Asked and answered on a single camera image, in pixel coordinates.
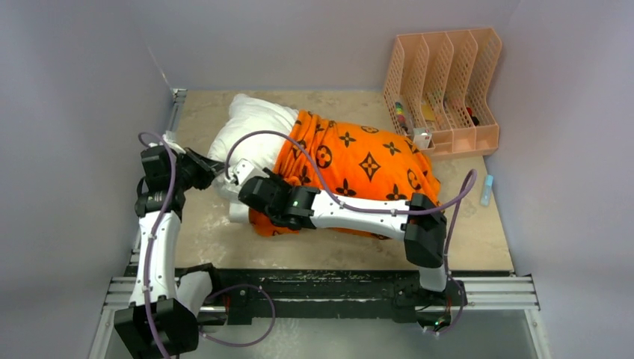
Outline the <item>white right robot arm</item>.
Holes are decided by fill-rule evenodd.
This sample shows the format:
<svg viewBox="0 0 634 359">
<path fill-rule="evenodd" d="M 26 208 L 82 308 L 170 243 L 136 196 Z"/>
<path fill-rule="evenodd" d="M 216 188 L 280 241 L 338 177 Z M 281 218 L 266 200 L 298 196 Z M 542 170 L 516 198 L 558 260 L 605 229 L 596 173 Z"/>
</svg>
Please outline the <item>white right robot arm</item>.
<svg viewBox="0 0 634 359">
<path fill-rule="evenodd" d="M 455 221 L 423 194 L 368 200 L 290 185 L 274 174 L 251 175 L 230 202 L 230 221 L 247 223 L 251 212 L 263 214 L 275 227 L 294 231 L 345 229 L 400 240 L 407 261 L 418 268 L 422 299 L 438 304 L 449 294 L 447 256 Z"/>
</svg>

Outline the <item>white pillow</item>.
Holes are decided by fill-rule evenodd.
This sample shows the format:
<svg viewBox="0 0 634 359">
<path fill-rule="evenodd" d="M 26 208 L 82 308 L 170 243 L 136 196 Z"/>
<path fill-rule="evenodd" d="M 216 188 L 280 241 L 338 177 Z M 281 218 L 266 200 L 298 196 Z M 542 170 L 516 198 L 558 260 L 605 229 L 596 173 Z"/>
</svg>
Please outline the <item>white pillow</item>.
<svg viewBox="0 0 634 359">
<path fill-rule="evenodd" d="M 263 99 L 240 93 L 233 98 L 229 107 L 229 120 L 222 127 L 208 152 L 208 157 L 228 168 L 241 159 L 260 168 L 273 169 L 285 138 L 289 135 L 298 117 L 298 110 Z M 221 169 L 213 179 L 215 192 L 229 201 L 229 221 L 248 224 L 249 208 L 240 203 L 238 193 L 241 188 L 227 183 L 225 170 Z"/>
</svg>

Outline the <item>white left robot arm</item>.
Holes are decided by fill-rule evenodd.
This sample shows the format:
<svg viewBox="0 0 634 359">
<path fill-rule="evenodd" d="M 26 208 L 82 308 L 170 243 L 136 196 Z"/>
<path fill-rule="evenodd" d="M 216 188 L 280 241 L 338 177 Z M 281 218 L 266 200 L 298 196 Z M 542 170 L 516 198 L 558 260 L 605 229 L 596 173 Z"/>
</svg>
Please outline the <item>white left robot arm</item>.
<svg viewBox="0 0 634 359">
<path fill-rule="evenodd" d="M 224 166 L 190 148 L 163 145 L 143 150 L 141 164 L 140 256 L 128 307 L 114 314 L 114 328 L 133 358 L 170 358 L 198 347 L 200 308 L 222 299 L 223 286 L 209 267 L 177 272 L 175 251 L 185 192 L 208 188 Z"/>
</svg>

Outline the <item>orange patterned pillowcase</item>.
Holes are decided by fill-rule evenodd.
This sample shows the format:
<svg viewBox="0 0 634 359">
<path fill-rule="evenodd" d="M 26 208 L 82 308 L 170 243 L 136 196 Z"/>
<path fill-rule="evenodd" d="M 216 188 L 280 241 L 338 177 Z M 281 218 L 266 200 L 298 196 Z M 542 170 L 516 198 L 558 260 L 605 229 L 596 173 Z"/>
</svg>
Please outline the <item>orange patterned pillowcase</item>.
<svg viewBox="0 0 634 359">
<path fill-rule="evenodd" d="M 440 182 L 431 160 L 403 135 L 301 110 L 289 136 L 297 143 L 283 144 L 272 171 L 291 185 L 368 200 L 401 200 L 420 193 L 440 205 Z"/>
</svg>

